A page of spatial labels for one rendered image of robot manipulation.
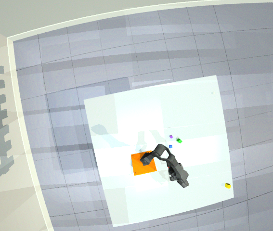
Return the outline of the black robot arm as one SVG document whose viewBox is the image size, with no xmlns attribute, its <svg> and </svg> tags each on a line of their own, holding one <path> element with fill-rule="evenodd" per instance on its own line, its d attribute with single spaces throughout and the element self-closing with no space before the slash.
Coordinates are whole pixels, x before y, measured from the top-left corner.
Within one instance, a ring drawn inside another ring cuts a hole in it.
<svg viewBox="0 0 273 231">
<path fill-rule="evenodd" d="M 165 150 L 169 154 L 168 158 L 161 157 Z M 187 181 L 189 174 L 186 170 L 183 170 L 183 165 L 181 165 L 181 163 L 178 163 L 175 155 L 170 152 L 168 147 L 159 143 L 152 152 L 145 152 L 140 161 L 143 163 L 144 166 L 146 166 L 150 164 L 151 160 L 153 160 L 154 157 L 162 161 L 167 161 L 171 165 L 171 167 L 174 169 L 171 173 L 171 176 L 174 180 L 177 180 L 180 186 L 182 186 L 183 188 L 189 186 L 189 183 Z"/>
</svg>

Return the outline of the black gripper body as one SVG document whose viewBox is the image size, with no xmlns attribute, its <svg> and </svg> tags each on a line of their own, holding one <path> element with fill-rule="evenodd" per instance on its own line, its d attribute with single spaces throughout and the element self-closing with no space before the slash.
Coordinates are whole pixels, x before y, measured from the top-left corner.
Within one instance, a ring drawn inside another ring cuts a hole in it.
<svg viewBox="0 0 273 231">
<path fill-rule="evenodd" d="M 168 169 L 169 169 L 169 174 L 171 174 L 172 173 L 172 171 L 174 170 L 172 167 L 171 167 L 171 165 L 168 163 L 168 162 L 166 162 L 167 163 L 167 165 L 168 165 Z M 170 181 L 175 181 L 174 179 L 173 179 L 173 177 L 171 176 L 171 177 L 169 177 L 169 179 L 170 179 Z"/>
</svg>

